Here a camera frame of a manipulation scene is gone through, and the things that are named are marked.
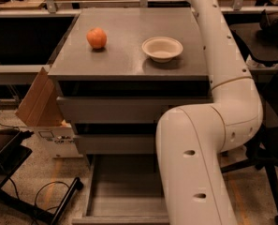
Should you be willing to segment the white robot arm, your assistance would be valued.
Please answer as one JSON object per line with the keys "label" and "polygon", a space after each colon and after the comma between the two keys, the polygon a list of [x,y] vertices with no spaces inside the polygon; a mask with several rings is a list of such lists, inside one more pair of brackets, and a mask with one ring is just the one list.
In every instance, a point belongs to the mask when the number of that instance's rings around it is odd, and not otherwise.
{"label": "white robot arm", "polygon": [[187,0],[197,14],[212,102],[165,112],[156,152],[169,225],[237,225],[218,154],[250,141],[263,108],[217,0]]}

